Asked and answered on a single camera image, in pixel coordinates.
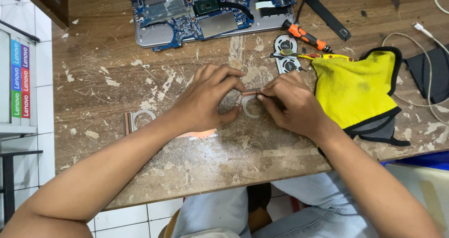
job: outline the scratched desk surface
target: scratched desk surface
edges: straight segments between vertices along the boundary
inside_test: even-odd
[[[433,0],[321,1],[352,38],[343,42],[307,5],[301,26],[325,40],[337,54],[359,58],[395,32],[414,37],[427,50],[434,48],[424,34],[412,28],[412,22],[423,24],[443,44],[449,43],[449,17]],[[440,0],[440,4],[449,9],[449,0]],[[205,63],[243,70],[242,81],[248,89],[261,87],[278,75],[275,61],[268,56],[282,31],[191,42],[153,53],[136,44],[129,0],[70,0],[70,16],[70,29],[53,26],[56,173],[123,137],[124,112],[149,109],[158,116],[169,109]],[[422,52],[403,37],[392,37],[387,45],[400,48],[404,58]],[[315,50],[299,43],[299,51]],[[305,59],[301,63],[309,67]],[[313,87],[314,71],[301,75]],[[404,65],[397,83],[397,94],[425,103]],[[233,107],[237,96],[238,92],[230,92],[220,109]],[[363,149],[380,161],[449,149],[449,127],[438,123],[428,109],[395,100],[403,109],[396,116],[395,136],[409,139],[411,146],[356,139]],[[437,107],[446,120],[447,108]],[[138,118],[140,125],[147,122],[147,117]],[[171,141],[106,209],[330,170],[308,139],[277,127],[266,112],[258,119],[242,114],[217,133],[218,137],[210,139]]]

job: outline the screwdriver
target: screwdriver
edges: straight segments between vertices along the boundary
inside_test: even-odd
[[[304,31],[298,25],[295,25],[289,22],[288,20],[285,20],[284,23],[282,24],[282,27],[287,29],[295,37],[298,37],[307,44],[316,47],[318,50],[323,51],[325,53],[332,53],[332,49],[328,45],[326,45],[325,42],[318,40],[313,35]]]

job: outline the white cable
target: white cable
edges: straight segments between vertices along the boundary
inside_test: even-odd
[[[441,7],[441,5],[438,3],[438,0],[434,0],[434,1],[435,1],[436,6],[438,6],[438,8],[440,8],[441,11],[443,11],[444,13],[449,14],[448,11],[444,10],[443,7]]]
[[[428,37],[432,38],[432,40],[434,40],[434,41],[435,41],[435,42],[436,42],[436,43],[437,43],[437,44],[438,44],[444,51],[446,51],[446,53],[449,55],[449,51],[448,51],[448,50],[447,50],[447,49],[446,49],[446,48],[445,48],[445,47],[444,47],[444,46],[443,46],[437,39],[435,39],[435,38],[433,37],[433,35],[430,34],[429,31],[427,31],[426,29],[424,29],[422,25],[420,25],[420,24],[418,24],[418,23],[413,23],[412,25],[413,25],[416,29],[418,29],[419,31],[421,31],[421,32],[423,32],[424,34],[426,34]],[[446,121],[443,121],[442,119],[440,119],[440,117],[438,117],[438,116],[435,114],[435,112],[433,111],[433,109],[432,109],[433,106],[438,105],[438,104],[441,104],[441,103],[444,103],[444,102],[446,102],[447,100],[449,100],[449,98],[445,99],[444,101],[441,101],[440,103],[435,103],[435,104],[432,104],[431,101],[430,101],[430,90],[431,90],[431,84],[432,84],[432,81],[431,81],[431,80],[432,80],[432,63],[430,62],[430,57],[429,57],[429,55],[427,54],[427,51],[426,51],[426,50],[423,48],[423,46],[421,46],[421,44],[419,44],[416,40],[414,40],[412,37],[408,36],[407,34],[403,34],[403,33],[391,33],[391,34],[387,35],[387,37],[385,37],[384,41],[382,42],[382,46],[385,45],[385,41],[386,41],[390,36],[392,36],[392,35],[401,35],[401,36],[404,36],[404,37],[410,39],[411,41],[413,41],[416,45],[418,45],[418,47],[420,47],[420,48],[423,50],[424,55],[426,56],[427,61],[429,62],[429,88],[428,88],[428,90],[427,90],[427,103],[428,103],[428,105],[415,104],[415,103],[412,103],[412,102],[410,102],[410,101],[407,101],[407,100],[405,100],[405,99],[399,97],[396,93],[394,93],[394,95],[395,95],[397,98],[399,98],[400,100],[402,100],[402,101],[404,101],[404,102],[406,102],[406,103],[409,103],[409,104],[411,104],[411,105],[419,106],[419,107],[429,107],[430,111],[432,112],[432,114],[434,115],[434,117],[435,117],[437,120],[439,120],[441,123],[443,123],[443,124],[449,126],[449,122],[446,122]]]

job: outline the black cable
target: black cable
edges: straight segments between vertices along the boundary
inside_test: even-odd
[[[298,13],[296,14],[296,18],[295,18],[295,23],[299,22],[301,10],[303,9],[303,6],[304,6],[305,2],[306,2],[306,0],[303,0],[301,5],[300,5],[300,8],[298,9]]]

